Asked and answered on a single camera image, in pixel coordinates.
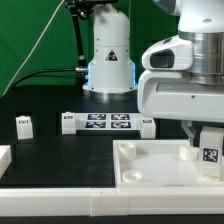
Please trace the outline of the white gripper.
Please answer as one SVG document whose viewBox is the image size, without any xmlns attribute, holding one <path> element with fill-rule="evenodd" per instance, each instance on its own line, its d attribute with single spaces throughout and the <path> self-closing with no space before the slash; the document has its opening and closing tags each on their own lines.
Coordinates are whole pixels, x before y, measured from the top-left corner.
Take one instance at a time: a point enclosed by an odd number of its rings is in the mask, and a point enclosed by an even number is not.
<svg viewBox="0 0 224 224">
<path fill-rule="evenodd" d="M 183 120 L 181 127 L 191 146 L 196 136 L 192 121 L 224 123 L 224 85 L 194 83 L 184 72 L 145 71 L 137 103 L 145 117 Z"/>
</svg>

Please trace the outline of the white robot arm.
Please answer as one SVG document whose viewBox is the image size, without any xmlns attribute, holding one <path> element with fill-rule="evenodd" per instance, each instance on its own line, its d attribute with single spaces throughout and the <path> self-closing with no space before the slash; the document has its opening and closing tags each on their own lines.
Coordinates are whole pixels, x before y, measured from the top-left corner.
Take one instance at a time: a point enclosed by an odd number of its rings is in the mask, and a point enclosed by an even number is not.
<svg viewBox="0 0 224 224">
<path fill-rule="evenodd" d="M 178 34 L 144 52 L 139 79 L 129 56 L 128 19 L 109 2 L 95 3 L 94 57 L 84 90 L 109 99 L 135 87 L 143 116 L 180 120 L 193 137 L 194 121 L 224 123 L 224 0 L 152 1 L 179 18 Z"/>
</svg>

